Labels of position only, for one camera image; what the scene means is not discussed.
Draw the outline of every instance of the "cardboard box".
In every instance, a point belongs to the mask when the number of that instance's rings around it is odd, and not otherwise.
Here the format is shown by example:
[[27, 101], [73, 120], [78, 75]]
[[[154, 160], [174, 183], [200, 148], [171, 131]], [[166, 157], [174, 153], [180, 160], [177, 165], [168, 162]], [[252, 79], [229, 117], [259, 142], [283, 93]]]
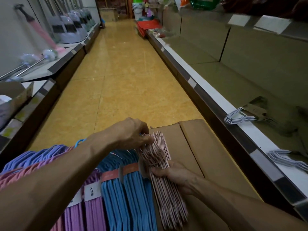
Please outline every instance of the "cardboard box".
[[32, 96], [32, 92], [33, 83], [25, 88], [21, 83], [16, 81], [0, 82], [0, 94], [12, 98], [12, 100], [0, 105], [0, 128]]
[[105, 22], [116, 22], [119, 20], [116, 8], [100, 8], [99, 11]]
[[[229, 153], [212, 133], [204, 120], [179, 122], [171, 126], [153, 128], [166, 139], [171, 159], [179, 161], [200, 176], [240, 194], [260, 199]], [[193, 196], [185, 196], [188, 223], [183, 230], [230, 231], [226, 223]], [[163, 230], [156, 206], [158, 230]]]

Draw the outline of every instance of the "red item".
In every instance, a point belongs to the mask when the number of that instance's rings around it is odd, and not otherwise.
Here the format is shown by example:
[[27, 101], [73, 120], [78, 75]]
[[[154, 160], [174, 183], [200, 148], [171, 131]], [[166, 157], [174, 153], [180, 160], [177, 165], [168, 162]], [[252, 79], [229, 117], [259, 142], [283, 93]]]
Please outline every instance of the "red item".
[[153, 19], [149, 21], [138, 21], [137, 27], [138, 27], [140, 34], [143, 37], [145, 37], [146, 31], [148, 29], [162, 28], [162, 26], [159, 24], [159, 21], [157, 19]]

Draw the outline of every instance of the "hanger label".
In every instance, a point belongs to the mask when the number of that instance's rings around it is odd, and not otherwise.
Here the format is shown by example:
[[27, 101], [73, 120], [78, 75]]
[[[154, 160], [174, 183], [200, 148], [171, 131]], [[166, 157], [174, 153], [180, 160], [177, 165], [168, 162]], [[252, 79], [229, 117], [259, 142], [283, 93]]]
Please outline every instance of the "hanger label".
[[79, 204], [79, 203], [81, 203], [81, 201], [82, 201], [82, 196], [81, 196], [81, 188], [80, 188], [67, 207], [69, 208], [71, 206]]
[[99, 180], [97, 182], [84, 186], [84, 201], [85, 202], [102, 196], [100, 185], [101, 185], [101, 181]]

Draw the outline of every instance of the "tiled floor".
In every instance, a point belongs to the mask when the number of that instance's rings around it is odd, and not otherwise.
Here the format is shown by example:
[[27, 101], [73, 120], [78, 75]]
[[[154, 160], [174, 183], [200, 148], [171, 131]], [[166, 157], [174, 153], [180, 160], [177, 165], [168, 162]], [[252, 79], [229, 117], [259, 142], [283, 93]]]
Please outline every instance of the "tiled floor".
[[31, 150], [74, 145], [128, 116], [159, 127], [202, 118], [133, 20], [106, 24], [83, 59]]

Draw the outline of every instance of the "hand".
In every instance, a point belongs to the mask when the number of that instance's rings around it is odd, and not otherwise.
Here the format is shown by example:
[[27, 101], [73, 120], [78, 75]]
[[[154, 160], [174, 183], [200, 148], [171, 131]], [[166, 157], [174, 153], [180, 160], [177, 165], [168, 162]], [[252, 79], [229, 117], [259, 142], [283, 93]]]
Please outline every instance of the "hand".
[[109, 141], [110, 151], [114, 149], [129, 150], [138, 148], [143, 144], [153, 143], [154, 138], [152, 136], [140, 135], [148, 133], [149, 128], [145, 122], [129, 117], [101, 132], [94, 133], [89, 138], [95, 139], [96, 145], [101, 145], [103, 141]]
[[158, 177], [167, 177], [170, 181], [178, 185], [180, 192], [192, 195], [193, 191], [190, 189], [190, 182], [192, 182], [198, 175], [188, 170], [184, 165], [172, 160], [168, 161], [169, 168], [160, 169], [152, 168], [152, 173]]

